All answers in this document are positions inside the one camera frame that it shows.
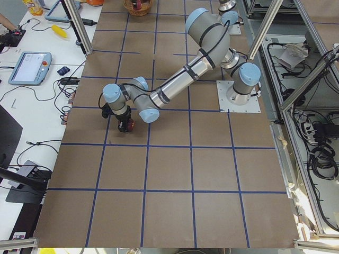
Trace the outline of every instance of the white mounting plate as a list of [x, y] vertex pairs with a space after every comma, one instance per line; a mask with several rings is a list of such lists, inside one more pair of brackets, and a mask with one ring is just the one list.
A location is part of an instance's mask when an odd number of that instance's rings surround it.
[[258, 98], [256, 96], [251, 97], [251, 99], [242, 106], [234, 105], [227, 99], [226, 92], [233, 83], [234, 81], [231, 80], [217, 80], [220, 112], [227, 113], [230, 111], [236, 113], [261, 113]]
[[234, 24], [230, 25], [228, 28], [229, 35], [241, 35], [240, 25]]

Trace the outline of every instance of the wicker basket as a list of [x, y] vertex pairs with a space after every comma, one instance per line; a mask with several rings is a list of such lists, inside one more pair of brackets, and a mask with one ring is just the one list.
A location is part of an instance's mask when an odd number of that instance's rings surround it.
[[128, 12], [137, 17], [145, 16], [153, 5], [153, 0], [142, 0], [141, 9], [134, 10], [132, 6], [132, 2], [130, 0], [123, 0], [124, 7], [128, 10]]

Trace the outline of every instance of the blue joint cap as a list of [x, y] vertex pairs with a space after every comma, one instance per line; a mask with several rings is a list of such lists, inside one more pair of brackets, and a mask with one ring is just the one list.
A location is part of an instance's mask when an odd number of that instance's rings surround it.
[[186, 33], [189, 32], [189, 29], [191, 28], [191, 25], [194, 23], [194, 21], [204, 12], [208, 12], [208, 11], [205, 8], [198, 8], [190, 14], [185, 24]]
[[120, 87], [117, 84], [108, 84], [105, 85], [102, 90], [102, 95], [104, 96], [107, 103], [116, 102], [119, 99], [121, 94]]
[[155, 120], [159, 118], [160, 113], [159, 110], [155, 108], [148, 108], [146, 110], [141, 111], [139, 115], [145, 123], [153, 123]]
[[247, 86], [255, 86], [260, 79], [261, 72], [254, 63], [244, 63], [240, 67], [239, 76]]
[[148, 84], [146, 82], [146, 80], [144, 79], [144, 77], [137, 77], [137, 78], [134, 78], [137, 82], [139, 82], [140, 84], [142, 84], [142, 87], [145, 89], [145, 90], [148, 90]]
[[238, 13], [235, 11], [226, 12], [221, 16], [221, 22], [223, 25], [225, 25], [228, 20], [229, 25], [234, 25], [235, 23], [237, 23], [238, 19], [239, 19]]

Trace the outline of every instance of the tablet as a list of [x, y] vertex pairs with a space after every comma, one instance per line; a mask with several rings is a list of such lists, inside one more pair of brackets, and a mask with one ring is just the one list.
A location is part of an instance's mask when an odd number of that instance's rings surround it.
[[38, 86], [44, 80], [51, 62], [49, 52], [22, 52], [8, 83]]
[[[74, 1], [75, 6], [80, 9], [80, 2]], [[69, 22], [66, 12], [61, 4], [60, 0], [57, 0], [53, 7], [49, 10], [47, 15], [44, 17], [46, 20], [57, 21], [57, 22]]]

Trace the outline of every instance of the blue tablet frame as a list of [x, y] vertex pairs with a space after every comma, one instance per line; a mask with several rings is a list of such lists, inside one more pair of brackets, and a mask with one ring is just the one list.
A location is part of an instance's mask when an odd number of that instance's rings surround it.
[[[80, 2], [79, 1], [74, 1], [75, 3], [75, 6], [80, 9]], [[64, 17], [57, 17], [57, 16], [53, 16], [53, 11], [59, 6], [60, 3], [60, 0], [57, 0], [55, 2], [55, 4], [53, 5], [53, 7], [49, 10], [49, 12], [45, 15], [45, 19], [46, 20], [50, 20], [50, 21], [56, 21], [56, 22], [64, 22], [64, 23], [68, 23], [69, 22], [69, 19], [65, 13], [65, 16]]]
[[[23, 59], [27, 54], [44, 54], [44, 58], [41, 60], [41, 64], [39, 67], [39, 70], [35, 76], [34, 81], [25, 81], [25, 80], [14, 80], [15, 76], [18, 74], [20, 71], [21, 64], [23, 62]], [[8, 80], [8, 83], [11, 85], [30, 85], [30, 86], [39, 86], [41, 82], [44, 80], [48, 70], [49, 66], [52, 62], [52, 55], [49, 52], [30, 52], [30, 51], [25, 51], [21, 53], [21, 56], [19, 57], [19, 60], [16, 63], [16, 66], [14, 67], [14, 70], [12, 71], [12, 74]]]

